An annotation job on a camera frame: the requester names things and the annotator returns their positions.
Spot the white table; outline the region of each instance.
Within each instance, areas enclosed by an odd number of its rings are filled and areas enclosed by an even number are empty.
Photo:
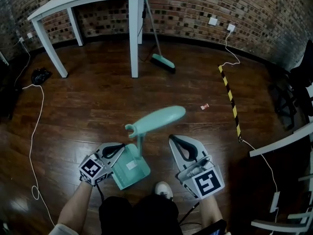
[[[45,5],[41,6],[27,19],[31,20],[35,30],[38,34],[40,41],[42,42],[45,50],[47,51],[51,61],[57,68],[62,77],[67,77],[67,70],[61,63],[57,53],[55,52],[47,33],[45,32],[42,18],[49,16],[53,13],[67,9],[70,22],[73,27],[74,35],[77,39],[78,45],[82,46],[83,41],[75,15],[73,13],[73,7],[90,2],[97,2],[103,0],[50,0]],[[143,0],[128,0],[129,1],[129,32],[130,32],[130,49],[131,49],[131,70],[132,77],[138,77],[138,44],[142,43],[142,31],[140,31],[143,19]]]

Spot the brick wall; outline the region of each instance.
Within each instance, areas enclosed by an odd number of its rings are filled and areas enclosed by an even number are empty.
[[[0,0],[0,48],[8,58],[19,55],[20,36],[30,50],[41,47],[27,17],[49,0]],[[224,44],[227,25],[236,25],[229,45],[284,67],[292,66],[313,35],[313,0],[149,0],[160,34]],[[86,37],[128,32],[125,0],[97,2],[75,8],[82,34]],[[210,17],[218,19],[208,25]],[[73,39],[66,11],[44,19],[52,43]],[[143,27],[151,32],[149,19]],[[27,39],[27,33],[35,37]]]

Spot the plug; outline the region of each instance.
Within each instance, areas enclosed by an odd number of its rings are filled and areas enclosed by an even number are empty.
[[[229,24],[227,30],[229,30],[230,32],[233,32],[235,30],[236,26],[233,24]]]
[[[274,193],[273,201],[272,201],[272,204],[271,204],[270,210],[269,210],[270,213],[272,213],[278,209],[277,203],[278,203],[278,199],[279,199],[279,194],[280,194],[280,191],[277,191]]]

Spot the power cord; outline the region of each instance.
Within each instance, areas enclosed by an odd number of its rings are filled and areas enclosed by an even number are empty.
[[[143,24],[142,24],[142,26],[141,26],[141,28],[140,28],[140,31],[139,31],[137,37],[139,37],[139,35],[140,35],[141,31],[142,31],[142,28],[143,28]]]
[[[231,54],[233,54],[233,56],[238,60],[238,62],[233,63],[233,64],[232,64],[232,63],[229,63],[229,62],[225,62],[222,66],[224,66],[225,64],[230,64],[230,65],[237,65],[237,64],[240,64],[240,60],[236,57],[236,55],[235,55],[233,52],[231,52],[229,49],[227,49],[227,39],[228,39],[228,37],[230,36],[231,33],[232,33],[232,31],[230,31],[229,34],[228,34],[228,36],[225,38],[225,49],[226,49],[228,52],[230,52]],[[242,139],[242,142],[246,143],[246,144],[249,145],[253,150],[255,150],[255,148],[254,148],[251,144],[249,144],[247,141],[245,141],[245,140]],[[263,156],[263,154],[261,154],[261,156],[262,156],[262,158],[264,159],[264,161],[266,162],[266,164],[268,165],[268,167],[270,168],[270,171],[271,171],[271,173],[272,173],[272,178],[273,178],[273,181],[274,181],[274,184],[275,184],[275,187],[276,187],[276,192],[278,192],[278,188],[277,188],[277,184],[276,184],[276,181],[275,181],[275,178],[274,178],[273,170],[272,170],[272,168],[269,166],[269,164],[268,164],[267,160],[265,159],[265,157]],[[276,223],[276,221],[277,221],[277,214],[278,214],[278,208],[277,208],[277,212],[276,212],[276,216],[275,216],[275,223]]]
[[[179,225],[188,217],[188,215],[200,204],[200,202],[196,203],[187,213],[186,215],[180,220]]]
[[[102,203],[103,203],[103,202],[104,202],[104,196],[103,196],[103,193],[102,193],[102,191],[100,190],[99,185],[98,185],[98,184],[96,184],[96,186],[97,186],[97,188],[98,188],[98,191],[99,191],[100,196],[101,196],[101,201],[102,201]]]
[[[156,44],[154,44],[154,45],[151,47],[151,49],[150,49],[150,51],[149,51],[149,54],[147,55],[147,57],[146,57],[144,60],[142,60],[139,55],[138,55],[138,58],[139,58],[142,62],[146,62],[146,61],[148,60],[148,58],[150,57],[152,51],[153,51],[156,47],[157,47]]]
[[[40,87],[41,92],[42,92],[42,94],[43,94],[43,101],[42,101],[42,103],[41,103],[40,113],[39,113],[38,120],[37,120],[36,125],[35,125],[35,129],[34,129],[32,135],[31,135],[31,142],[30,142],[29,161],[30,161],[31,169],[32,169],[32,171],[33,171],[33,173],[34,173],[35,180],[36,180],[36,185],[32,186],[32,188],[31,188],[31,193],[32,193],[32,195],[33,195],[33,197],[34,197],[35,200],[38,200],[39,197],[41,197],[41,199],[42,199],[42,201],[43,201],[43,203],[44,203],[44,205],[45,205],[45,207],[46,207],[46,209],[47,209],[47,211],[48,211],[48,215],[49,215],[49,218],[50,218],[50,220],[51,220],[51,223],[53,224],[53,226],[55,226],[55,224],[54,224],[53,221],[52,221],[52,218],[51,218],[51,215],[50,215],[48,206],[47,206],[47,204],[45,203],[44,198],[43,198],[43,196],[41,195],[41,193],[40,193],[40,191],[39,191],[38,180],[37,180],[37,177],[36,177],[36,173],[35,173],[35,170],[34,170],[33,163],[32,163],[32,161],[31,161],[31,151],[32,151],[32,148],[33,148],[34,134],[35,134],[35,132],[36,132],[36,129],[37,129],[37,126],[38,126],[38,123],[39,123],[41,114],[42,114],[42,112],[43,112],[43,106],[44,106],[44,100],[45,100],[45,94],[44,94],[44,91],[43,91],[43,88],[41,87],[41,85],[34,85],[34,84],[31,84],[31,85],[28,85],[28,86],[22,88],[22,90],[25,90],[25,89],[27,89],[27,88],[29,88],[29,87],[32,87],[32,86],[34,86],[34,87]],[[35,197],[34,189],[37,190],[37,197]]]
[[[243,140],[242,141],[244,143],[246,143],[247,145],[249,145],[253,150],[255,150],[255,148],[249,144],[247,141]],[[274,184],[275,184],[275,187],[276,187],[276,192],[278,192],[278,188],[277,188],[277,184],[276,184],[276,181],[275,181],[275,178],[274,178],[274,173],[273,173],[273,169],[269,166],[267,160],[265,159],[265,157],[263,156],[263,154],[261,154],[262,158],[264,159],[264,161],[266,162],[266,164],[268,165],[268,167],[270,168],[270,171],[272,172],[272,178],[273,178],[273,181],[274,181]],[[276,211],[276,216],[275,216],[275,223],[277,222],[277,215],[278,215],[278,210],[279,208],[277,208],[277,211]]]
[[[15,85],[16,85],[16,82],[17,82],[18,78],[21,76],[21,74],[23,73],[23,71],[26,69],[26,67],[28,66],[29,61],[30,61],[30,54],[29,54],[27,48],[25,47],[25,45],[24,45],[22,42],[21,42],[21,45],[22,45],[22,46],[24,47],[24,49],[26,50],[26,52],[27,52],[29,58],[28,58],[27,64],[25,65],[25,67],[24,67],[23,70],[21,71],[20,75],[15,79],[14,87],[15,87]]]
[[[233,63],[233,64],[232,64],[232,63],[226,62],[226,63],[224,63],[223,65],[221,65],[222,67],[223,67],[225,64],[230,64],[230,65],[238,65],[238,64],[240,64],[240,60],[236,57],[236,55],[235,55],[233,52],[231,52],[229,49],[227,49],[227,38],[230,36],[231,33],[232,33],[232,31],[229,32],[228,36],[227,36],[226,39],[225,39],[225,42],[226,42],[225,49],[226,49],[228,52],[230,52],[231,54],[233,54],[233,56],[238,60],[238,63]]]
[[[14,47],[15,45],[17,45],[20,41],[21,41],[21,40],[19,39],[19,40],[17,41],[17,43],[15,43],[12,47]]]

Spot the black chair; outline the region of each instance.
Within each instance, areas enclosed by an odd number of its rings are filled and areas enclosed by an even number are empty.
[[[294,127],[294,115],[296,107],[300,107],[307,122],[308,116],[313,116],[313,97],[309,96],[306,87],[313,83],[313,42],[308,40],[301,64],[291,69],[290,72],[282,70],[287,82],[283,87],[276,84],[270,85],[270,91],[276,90],[278,98],[274,102],[275,112],[280,116],[290,117],[291,124],[288,130]]]

